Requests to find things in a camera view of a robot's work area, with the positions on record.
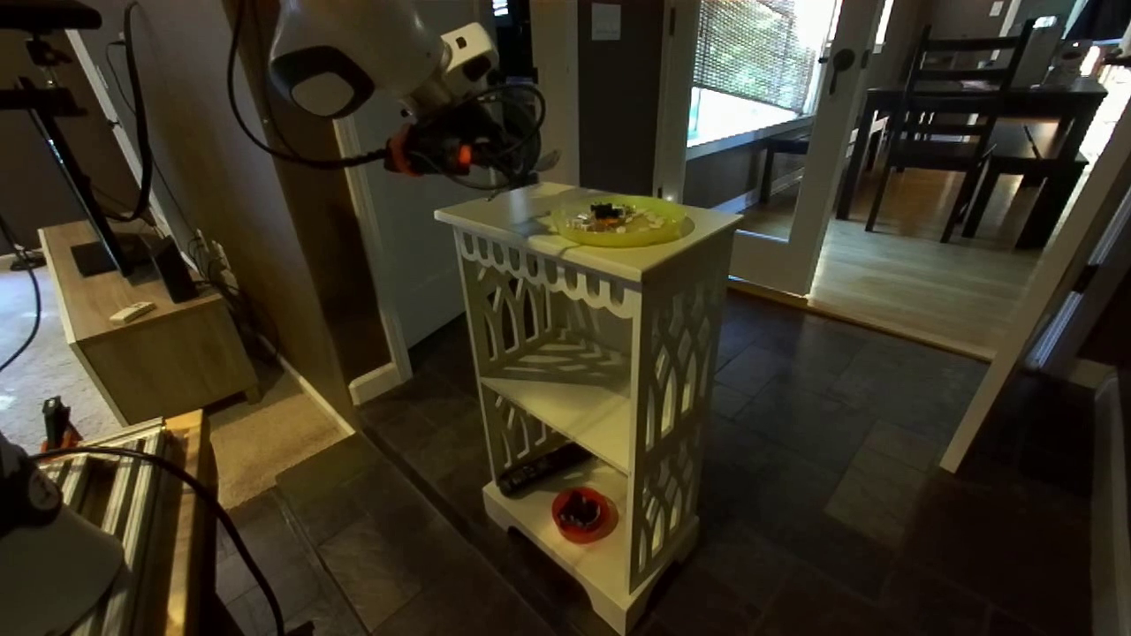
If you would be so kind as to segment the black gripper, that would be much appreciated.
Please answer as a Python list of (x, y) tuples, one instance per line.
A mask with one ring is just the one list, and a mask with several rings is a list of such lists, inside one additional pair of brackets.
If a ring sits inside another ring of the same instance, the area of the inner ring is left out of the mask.
[(544, 97), (528, 82), (471, 92), (416, 117), (387, 141), (387, 171), (454, 178), (473, 186), (473, 171), (493, 171), (507, 186), (539, 179)]

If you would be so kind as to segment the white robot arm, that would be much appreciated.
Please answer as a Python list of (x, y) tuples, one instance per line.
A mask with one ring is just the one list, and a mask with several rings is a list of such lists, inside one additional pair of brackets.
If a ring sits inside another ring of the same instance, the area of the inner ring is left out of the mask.
[(471, 171), (495, 171), (507, 186), (535, 183), (544, 171), (544, 97), (499, 70), (499, 51), (480, 21), (430, 32), (415, 0), (279, 0), (269, 87), (319, 119), (358, 117), (377, 87), (405, 125), (383, 150), (314, 158), (257, 137), (229, 105), (252, 146), (272, 158), (348, 171), (383, 164), (390, 172), (440, 172), (471, 183)]

